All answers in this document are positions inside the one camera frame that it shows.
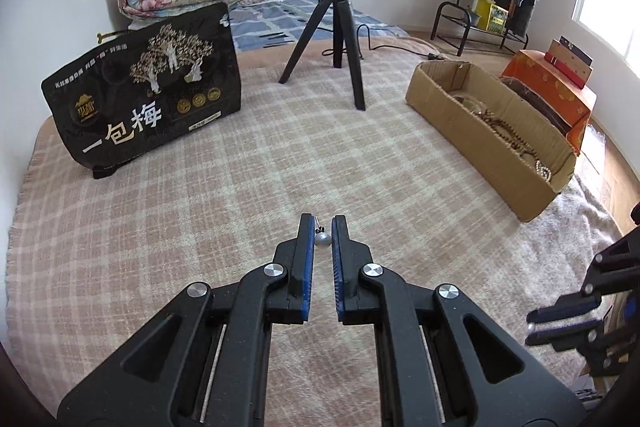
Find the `brown cardboard box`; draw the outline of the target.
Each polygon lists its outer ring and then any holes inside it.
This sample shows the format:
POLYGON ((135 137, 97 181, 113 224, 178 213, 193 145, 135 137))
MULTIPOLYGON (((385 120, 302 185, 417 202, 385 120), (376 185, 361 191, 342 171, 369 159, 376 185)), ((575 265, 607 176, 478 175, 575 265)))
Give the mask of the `brown cardboard box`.
POLYGON ((469 62, 422 62, 406 102, 530 222, 573 178, 576 154, 538 110, 501 79, 469 62))

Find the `black snack bag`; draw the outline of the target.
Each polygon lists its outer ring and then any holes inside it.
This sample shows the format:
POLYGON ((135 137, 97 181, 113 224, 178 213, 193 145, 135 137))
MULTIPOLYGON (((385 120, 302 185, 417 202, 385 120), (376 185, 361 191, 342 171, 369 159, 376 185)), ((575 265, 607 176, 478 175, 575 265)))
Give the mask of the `black snack bag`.
POLYGON ((58 134, 96 179, 239 112, 242 84, 223 3, 129 31, 43 80, 58 134))

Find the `black tripod stand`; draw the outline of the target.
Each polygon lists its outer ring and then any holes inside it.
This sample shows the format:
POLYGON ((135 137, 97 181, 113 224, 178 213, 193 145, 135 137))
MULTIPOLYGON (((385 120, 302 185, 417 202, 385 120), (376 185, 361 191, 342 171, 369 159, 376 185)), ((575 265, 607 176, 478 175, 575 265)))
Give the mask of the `black tripod stand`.
POLYGON ((306 46, 319 28, 326 12, 332 9, 332 64, 334 68, 343 65, 343 53, 347 55, 350 80, 352 80, 352 93, 354 94, 355 107, 358 110, 366 109, 366 99, 361 72, 360 45, 355 25, 354 12, 350 0, 319 0, 311 13, 302 34, 297 40, 291 57, 285 65, 279 82, 285 84, 290 79, 292 72, 300 58, 303 56, 306 46))

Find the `yellow box on rack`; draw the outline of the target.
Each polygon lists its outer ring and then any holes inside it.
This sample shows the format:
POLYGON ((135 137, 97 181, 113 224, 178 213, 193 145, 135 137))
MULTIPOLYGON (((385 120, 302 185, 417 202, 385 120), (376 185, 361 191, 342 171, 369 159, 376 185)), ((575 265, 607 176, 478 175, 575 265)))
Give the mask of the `yellow box on rack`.
POLYGON ((478 15, 478 29, 502 35, 506 30, 509 11, 490 0, 477 0, 475 13, 478 15))

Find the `orange cloth covered box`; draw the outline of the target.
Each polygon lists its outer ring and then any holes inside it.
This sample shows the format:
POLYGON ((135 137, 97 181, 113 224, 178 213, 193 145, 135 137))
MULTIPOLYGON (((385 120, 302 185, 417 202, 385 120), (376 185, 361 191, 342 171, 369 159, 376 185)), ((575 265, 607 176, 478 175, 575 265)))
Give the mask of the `orange cloth covered box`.
POLYGON ((597 95, 570 66, 549 51, 522 49, 515 53, 502 73, 520 80, 539 95, 566 124, 565 139, 580 155, 597 95))

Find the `books on orange box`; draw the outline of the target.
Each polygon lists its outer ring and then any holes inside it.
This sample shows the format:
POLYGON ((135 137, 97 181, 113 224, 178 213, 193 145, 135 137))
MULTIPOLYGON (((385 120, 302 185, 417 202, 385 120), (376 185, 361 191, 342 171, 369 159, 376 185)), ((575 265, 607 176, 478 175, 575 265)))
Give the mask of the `books on orange box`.
POLYGON ((553 39, 544 59, 578 89, 586 87, 592 74, 592 58, 567 38, 553 39))

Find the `white pearl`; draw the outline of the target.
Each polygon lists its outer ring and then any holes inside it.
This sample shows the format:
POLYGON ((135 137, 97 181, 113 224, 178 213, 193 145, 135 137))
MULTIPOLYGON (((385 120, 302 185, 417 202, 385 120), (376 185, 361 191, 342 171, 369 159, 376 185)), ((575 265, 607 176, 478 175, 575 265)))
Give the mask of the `white pearl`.
POLYGON ((318 228, 314 232, 314 245, 316 245, 317 247, 326 248, 331 244, 332 237, 324 228, 318 228))

